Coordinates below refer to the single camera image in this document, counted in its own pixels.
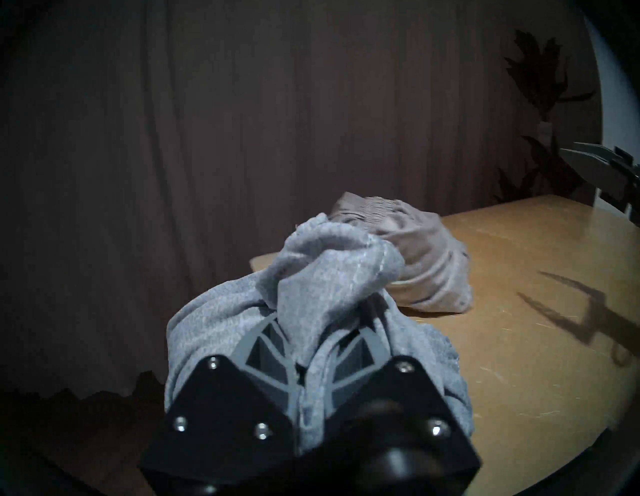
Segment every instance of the wooden table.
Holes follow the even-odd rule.
[[[469,496],[512,495],[589,447],[630,401],[640,369],[640,229],[558,196],[443,223],[471,253],[474,308],[407,314],[460,354],[484,463]]]

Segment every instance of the crumpled fabric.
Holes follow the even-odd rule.
[[[400,200],[344,193],[329,219],[390,241],[404,258],[398,279],[387,291],[400,307],[421,312],[461,313],[473,303],[466,246],[442,225],[438,214]]]
[[[323,440],[327,359],[361,322],[392,356],[413,356],[422,364],[470,436],[472,407],[457,352],[431,325],[403,315],[384,290],[403,266],[398,250],[378,236],[329,222],[325,214],[308,220],[289,236],[270,267],[210,289],[171,318],[165,409],[201,359],[231,355],[249,330],[277,311],[295,362],[308,367],[295,426],[303,451]]]

